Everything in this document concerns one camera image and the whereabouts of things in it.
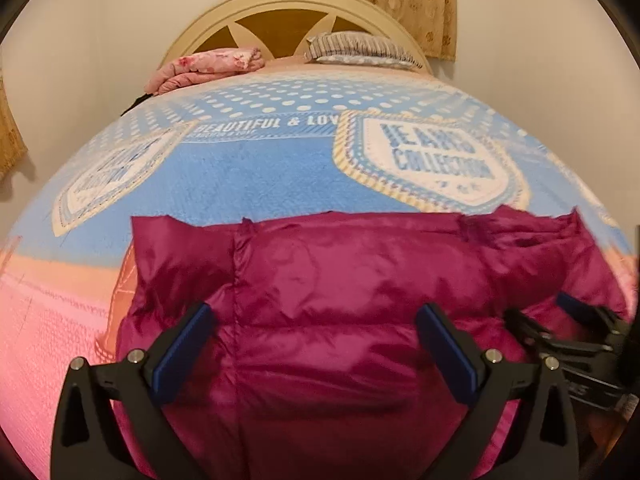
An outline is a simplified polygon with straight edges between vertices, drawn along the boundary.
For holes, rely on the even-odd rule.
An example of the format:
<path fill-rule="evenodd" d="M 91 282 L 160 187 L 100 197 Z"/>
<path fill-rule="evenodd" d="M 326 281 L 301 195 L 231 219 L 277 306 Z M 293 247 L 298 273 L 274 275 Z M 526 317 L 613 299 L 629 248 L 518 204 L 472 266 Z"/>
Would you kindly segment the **person's right hand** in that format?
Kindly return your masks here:
<path fill-rule="evenodd" d="M 592 479 L 627 426 L 616 411 L 573 402 L 578 434 L 579 479 Z"/>

